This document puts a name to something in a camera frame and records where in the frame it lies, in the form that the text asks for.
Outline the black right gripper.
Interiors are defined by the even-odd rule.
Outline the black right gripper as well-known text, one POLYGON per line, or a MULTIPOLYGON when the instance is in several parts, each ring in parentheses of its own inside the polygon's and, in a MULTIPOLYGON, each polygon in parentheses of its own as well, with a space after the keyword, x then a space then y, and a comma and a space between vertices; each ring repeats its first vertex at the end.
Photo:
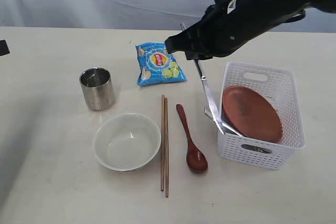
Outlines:
POLYGON ((186 51, 186 59, 226 57, 257 36, 290 23, 309 7, 335 13, 335 0, 222 0, 208 8, 200 21, 205 53, 186 51))

